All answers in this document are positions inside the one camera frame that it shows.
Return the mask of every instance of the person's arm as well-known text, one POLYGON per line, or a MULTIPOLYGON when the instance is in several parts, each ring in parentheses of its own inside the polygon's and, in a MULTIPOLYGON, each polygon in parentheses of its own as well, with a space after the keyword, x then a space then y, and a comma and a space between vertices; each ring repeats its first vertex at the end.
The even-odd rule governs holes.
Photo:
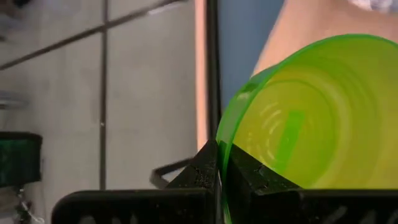
POLYGON ((317 40, 352 33, 398 42, 398 13, 365 11, 347 0, 285 0, 253 74, 317 40))

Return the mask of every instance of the plastic cup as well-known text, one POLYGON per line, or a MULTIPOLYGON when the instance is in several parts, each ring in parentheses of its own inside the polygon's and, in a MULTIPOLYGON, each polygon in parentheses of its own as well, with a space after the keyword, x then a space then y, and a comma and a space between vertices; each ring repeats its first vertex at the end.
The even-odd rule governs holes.
POLYGON ((311 44, 234 96, 217 133, 306 189, 398 188, 398 45, 372 35, 311 44))

